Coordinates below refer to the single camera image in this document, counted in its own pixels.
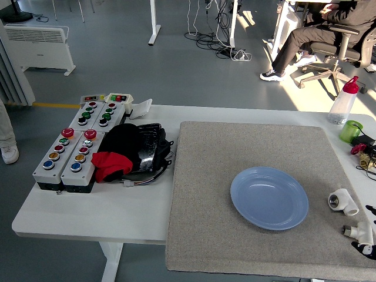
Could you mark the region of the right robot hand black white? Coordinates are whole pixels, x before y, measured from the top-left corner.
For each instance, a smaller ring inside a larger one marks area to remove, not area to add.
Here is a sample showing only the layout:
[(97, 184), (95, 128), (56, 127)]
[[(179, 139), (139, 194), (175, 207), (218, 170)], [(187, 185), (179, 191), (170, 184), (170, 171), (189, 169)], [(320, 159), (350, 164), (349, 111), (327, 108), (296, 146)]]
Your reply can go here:
[(376, 260), (376, 246), (375, 245), (367, 245), (367, 244), (359, 244), (356, 241), (353, 241), (351, 245), (363, 256), (370, 260)]

